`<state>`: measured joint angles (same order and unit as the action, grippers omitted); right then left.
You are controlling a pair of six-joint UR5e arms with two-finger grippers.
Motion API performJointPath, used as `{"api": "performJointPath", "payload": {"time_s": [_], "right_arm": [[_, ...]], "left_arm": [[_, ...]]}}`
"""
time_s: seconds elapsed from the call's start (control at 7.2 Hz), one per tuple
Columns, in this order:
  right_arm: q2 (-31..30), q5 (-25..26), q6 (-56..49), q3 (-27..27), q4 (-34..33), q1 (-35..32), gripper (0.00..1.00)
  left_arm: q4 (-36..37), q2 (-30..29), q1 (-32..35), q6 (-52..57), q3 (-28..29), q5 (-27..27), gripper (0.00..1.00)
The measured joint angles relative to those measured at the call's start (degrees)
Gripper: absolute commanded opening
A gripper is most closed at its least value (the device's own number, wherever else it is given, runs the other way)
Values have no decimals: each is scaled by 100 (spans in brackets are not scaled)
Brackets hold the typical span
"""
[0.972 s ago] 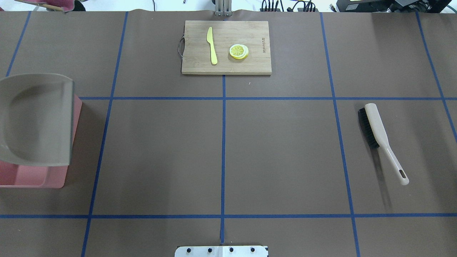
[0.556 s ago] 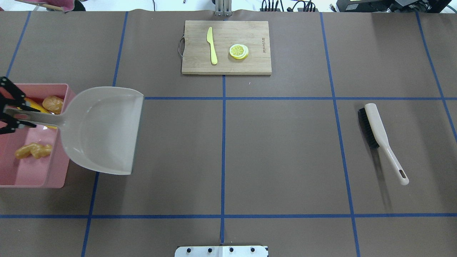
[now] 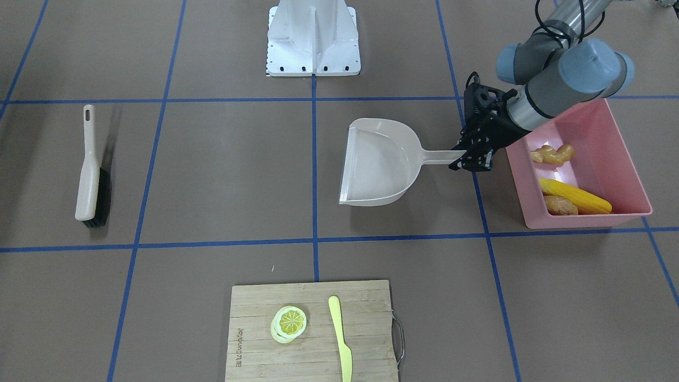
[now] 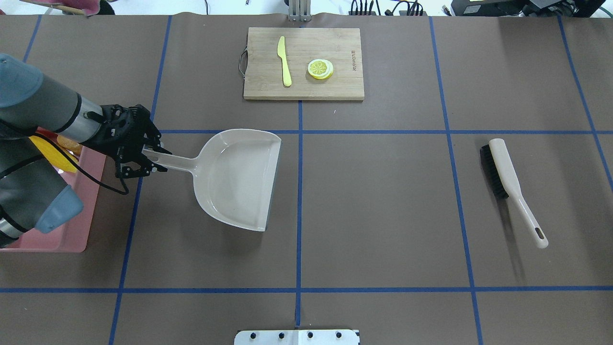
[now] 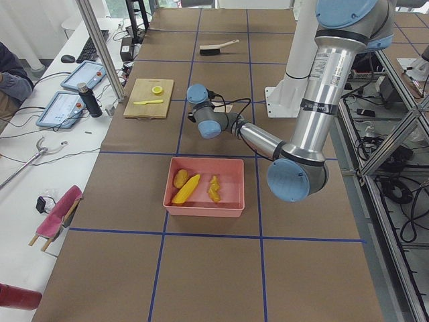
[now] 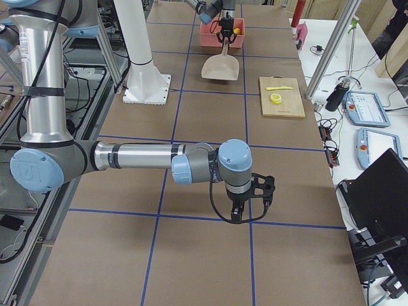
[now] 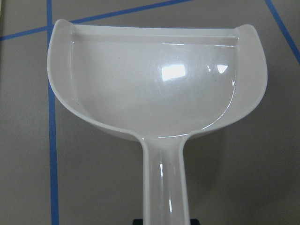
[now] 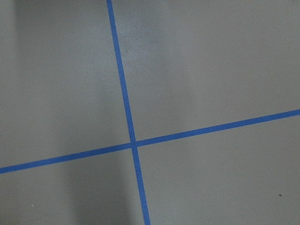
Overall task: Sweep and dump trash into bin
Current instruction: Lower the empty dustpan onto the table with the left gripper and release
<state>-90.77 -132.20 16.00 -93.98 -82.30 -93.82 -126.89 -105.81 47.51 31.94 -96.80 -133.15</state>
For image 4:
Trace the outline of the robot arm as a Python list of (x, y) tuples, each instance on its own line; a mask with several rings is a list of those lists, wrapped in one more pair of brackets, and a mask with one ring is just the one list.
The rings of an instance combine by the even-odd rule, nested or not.
[(1, 247), (30, 230), (42, 233), (67, 223), (84, 209), (74, 188), (55, 170), (32, 138), (67, 153), (39, 133), (48, 130), (109, 157), (122, 188), (92, 181), (120, 195), (126, 179), (143, 178), (167, 168), (151, 161), (144, 149), (167, 153), (150, 111), (137, 104), (99, 105), (44, 74), (39, 68), (2, 53), (0, 101)]

